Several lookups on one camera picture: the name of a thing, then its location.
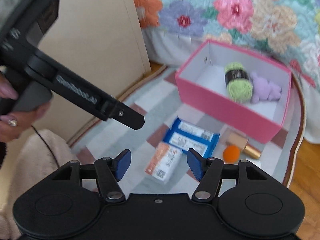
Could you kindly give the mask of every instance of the rug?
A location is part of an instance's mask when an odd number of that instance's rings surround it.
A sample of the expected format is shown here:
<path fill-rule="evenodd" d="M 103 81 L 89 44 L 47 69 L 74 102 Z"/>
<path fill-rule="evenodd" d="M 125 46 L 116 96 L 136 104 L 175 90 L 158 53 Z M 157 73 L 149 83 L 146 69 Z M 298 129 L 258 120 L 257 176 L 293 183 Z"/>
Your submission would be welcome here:
<path fill-rule="evenodd" d="M 82 164 L 93 163 L 105 156 L 114 158 L 124 149 L 130 149 L 131 165 L 119 182 L 126 196 L 130 193 L 184 192 L 191 196 L 196 189 L 199 182 L 188 167 L 185 155 L 165 185 L 151 180 L 144 173 L 156 146 L 177 116 L 214 133 L 226 128 L 226 124 L 180 101 L 175 72 L 176 68 L 161 69 L 155 77 L 149 78 L 150 81 L 143 81 L 143 85 L 137 84 L 123 97 L 125 104 L 145 116 L 145 125 L 140 130 L 132 130 L 113 119 L 101 122 L 94 118 L 69 142 L 72 153 Z M 278 134 L 267 144 L 249 138 L 249 143 L 262 152 L 261 169 L 286 187 L 292 179 L 295 155 L 305 127 L 302 93 L 295 78 L 291 89 L 288 113 Z M 213 156 L 221 158 L 222 151 L 217 147 Z M 95 181 L 86 180 L 83 185 L 89 190 L 97 190 Z M 235 180 L 224 180 L 220 194 L 234 186 Z"/>

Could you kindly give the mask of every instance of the bed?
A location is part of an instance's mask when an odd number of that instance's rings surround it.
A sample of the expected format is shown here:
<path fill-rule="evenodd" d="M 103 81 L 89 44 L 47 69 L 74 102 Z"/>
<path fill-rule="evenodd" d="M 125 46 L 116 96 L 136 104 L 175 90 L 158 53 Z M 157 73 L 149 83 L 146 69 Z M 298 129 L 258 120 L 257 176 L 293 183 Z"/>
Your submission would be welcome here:
<path fill-rule="evenodd" d="M 149 59 L 181 65 L 204 40 L 248 47 L 291 67 L 305 138 L 320 143 L 320 0 L 134 0 Z"/>

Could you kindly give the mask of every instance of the brown rug border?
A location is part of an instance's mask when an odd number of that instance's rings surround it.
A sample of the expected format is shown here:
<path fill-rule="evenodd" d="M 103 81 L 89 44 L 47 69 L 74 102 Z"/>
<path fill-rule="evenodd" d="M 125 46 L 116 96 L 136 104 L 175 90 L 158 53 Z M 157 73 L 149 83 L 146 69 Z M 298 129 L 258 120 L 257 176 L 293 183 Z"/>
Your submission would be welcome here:
<path fill-rule="evenodd" d="M 164 70 L 167 69 L 166 65 L 162 65 L 157 71 L 155 71 L 153 74 L 147 76 L 146 78 L 143 78 L 139 82 L 137 82 L 135 85 L 130 87 L 127 91 L 125 91 L 122 95 L 120 95 L 117 99 L 122 102 L 124 101 L 128 96 L 130 96 L 133 92 L 135 92 L 137 89 L 145 85 L 146 83 L 150 82 L 151 80 L 155 79 L 157 76 L 159 76 Z M 101 120 L 97 117 L 93 117 L 90 119 L 77 133 L 75 133 L 70 140 L 67 141 L 67 144 L 69 147 L 73 147 L 75 143 L 77 143 L 91 128 L 96 126 L 98 123 L 100 123 Z"/>
<path fill-rule="evenodd" d="M 133 92 L 135 92 L 138 88 L 142 87 L 149 81 L 153 80 L 156 78 L 158 75 L 160 75 L 164 70 L 167 69 L 167 66 L 163 65 L 161 68 L 159 68 L 155 73 L 152 75 L 148 76 L 147 78 L 141 80 L 137 84 L 133 85 L 131 88 L 129 88 L 125 93 L 123 93 L 118 100 L 123 101 L 125 100 L 128 96 L 130 96 Z M 300 144 L 301 136 L 303 135 L 304 131 L 304 115 L 305 115 L 305 109 L 304 109 L 304 99 L 303 99 L 303 94 L 301 91 L 301 88 L 299 86 L 299 83 L 296 79 L 296 77 L 292 74 L 292 80 L 295 85 L 295 87 L 298 90 L 298 95 L 300 99 L 300 105 L 301 105 L 301 119 L 300 119 L 300 127 L 298 130 L 297 137 L 292 145 L 292 148 L 290 150 L 290 156 L 289 156 L 289 161 L 288 161 L 288 166 L 287 170 L 284 175 L 284 180 L 282 184 L 284 186 L 288 186 L 288 183 L 290 181 L 290 176 L 292 174 L 292 169 L 294 168 L 294 156 L 297 154 L 298 146 Z M 98 123 L 100 123 L 101 120 L 94 117 L 92 118 L 89 122 L 87 122 L 67 143 L 70 147 L 72 147 L 75 143 L 77 143 L 91 128 L 96 126 Z"/>

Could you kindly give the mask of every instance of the beige flower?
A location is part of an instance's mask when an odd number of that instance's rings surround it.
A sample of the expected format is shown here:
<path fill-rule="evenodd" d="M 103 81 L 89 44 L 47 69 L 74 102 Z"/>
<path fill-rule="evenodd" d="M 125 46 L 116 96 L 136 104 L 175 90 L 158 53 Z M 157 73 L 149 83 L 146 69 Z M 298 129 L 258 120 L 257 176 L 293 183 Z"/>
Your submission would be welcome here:
<path fill-rule="evenodd" d="M 288 45 L 297 47 L 301 40 L 293 32 L 297 26 L 294 11 L 282 5 L 275 5 L 272 0 L 253 0 L 251 36 L 257 40 L 268 39 L 270 48 L 284 54 Z"/>
<path fill-rule="evenodd" d="M 230 33 L 221 33 L 220 36 L 214 36 L 212 34 L 207 34 L 204 36 L 204 40 L 215 40 L 219 42 L 224 42 L 227 44 L 232 44 L 232 36 Z"/>

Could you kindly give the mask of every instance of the orange ball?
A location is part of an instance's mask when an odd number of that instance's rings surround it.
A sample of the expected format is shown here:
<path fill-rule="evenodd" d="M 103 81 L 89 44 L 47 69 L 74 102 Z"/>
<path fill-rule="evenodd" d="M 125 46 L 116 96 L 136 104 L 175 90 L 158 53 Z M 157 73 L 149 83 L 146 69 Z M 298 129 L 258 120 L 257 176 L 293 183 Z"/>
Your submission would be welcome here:
<path fill-rule="evenodd" d="M 240 157 L 240 149 L 235 145 L 230 145 L 224 149 L 222 157 L 225 163 L 235 163 Z"/>

